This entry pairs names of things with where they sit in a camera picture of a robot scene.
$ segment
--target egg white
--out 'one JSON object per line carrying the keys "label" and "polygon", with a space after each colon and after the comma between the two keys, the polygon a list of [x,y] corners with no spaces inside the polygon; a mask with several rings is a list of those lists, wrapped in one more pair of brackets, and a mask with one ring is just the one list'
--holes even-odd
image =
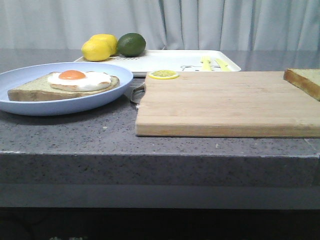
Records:
{"label": "egg white", "polygon": [[61,72],[54,72],[47,81],[54,89],[69,92],[88,92],[105,89],[111,84],[111,76],[105,72],[88,71],[82,72],[85,78],[66,80],[59,78]]}

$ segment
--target yellow utensil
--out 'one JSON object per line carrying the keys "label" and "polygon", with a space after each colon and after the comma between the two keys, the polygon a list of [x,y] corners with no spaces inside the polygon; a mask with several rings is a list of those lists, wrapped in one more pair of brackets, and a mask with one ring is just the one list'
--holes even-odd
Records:
{"label": "yellow utensil", "polygon": [[210,63],[210,56],[202,56],[201,57],[202,68],[201,71],[212,71]]}
{"label": "yellow utensil", "polygon": [[219,64],[220,69],[222,72],[230,72],[231,70],[227,67],[228,63],[226,63],[225,61],[223,61],[222,59],[216,58],[215,61],[217,62],[217,64]]}

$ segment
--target egg yolk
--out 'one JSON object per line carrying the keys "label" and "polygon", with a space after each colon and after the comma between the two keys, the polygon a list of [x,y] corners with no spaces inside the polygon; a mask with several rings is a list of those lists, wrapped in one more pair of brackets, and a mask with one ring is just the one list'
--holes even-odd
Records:
{"label": "egg yolk", "polygon": [[65,80],[84,79],[86,75],[83,72],[77,70],[67,70],[60,73],[59,78]]}

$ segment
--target speckled countertop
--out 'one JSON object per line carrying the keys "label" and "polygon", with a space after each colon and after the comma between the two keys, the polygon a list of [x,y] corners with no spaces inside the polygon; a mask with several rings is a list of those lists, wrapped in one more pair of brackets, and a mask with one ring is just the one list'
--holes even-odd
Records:
{"label": "speckled countertop", "polygon": [[[0,72],[37,64],[72,62],[81,55],[79,50],[0,51]],[[224,54],[243,71],[320,68],[320,53],[313,51],[224,51]],[[132,87],[141,81],[135,79]],[[70,115],[31,117],[0,111],[0,207],[220,208],[221,204],[204,200],[208,197],[204,188],[220,189],[220,193],[232,189],[235,194],[249,188],[258,193],[263,189],[314,191],[320,186],[320,139],[137,137],[137,110],[129,103],[130,91],[112,104]],[[62,194],[57,186],[64,187],[66,200],[57,198]],[[201,193],[190,198],[190,204],[177,204],[172,195],[166,201],[164,191],[156,190],[160,186],[166,191],[174,188],[176,193],[194,187],[195,192]],[[47,196],[47,204],[43,204],[49,189],[51,200],[48,201]],[[88,200],[86,195],[84,201],[78,196],[75,202],[75,189],[82,194],[83,191],[93,194],[96,189],[96,197]],[[29,200],[17,200],[25,191],[32,193],[28,192]],[[115,191],[135,200],[128,203],[119,198],[99,199],[101,193],[109,196]],[[147,201],[148,198],[141,195],[149,191],[153,198]],[[161,194],[161,202],[159,197],[154,197],[157,194]],[[222,201],[230,201],[228,194]],[[318,199],[308,200],[311,202],[306,203],[306,208],[320,207]],[[255,205],[248,202],[242,207],[248,208],[250,204]],[[290,204],[284,208],[304,208],[301,202]]]}

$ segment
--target countertop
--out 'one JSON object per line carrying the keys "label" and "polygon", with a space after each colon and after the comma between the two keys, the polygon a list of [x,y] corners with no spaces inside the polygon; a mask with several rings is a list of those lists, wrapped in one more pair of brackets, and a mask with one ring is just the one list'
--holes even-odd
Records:
{"label": "countertop", "polygon": [[[222,52],[242,71],[320,68],[317,51]],[[81,56],[0,53],[1,73]],[[319,138],[140,137],[130,92],[69,115],[0,111],[0,207],[320,209]]]}

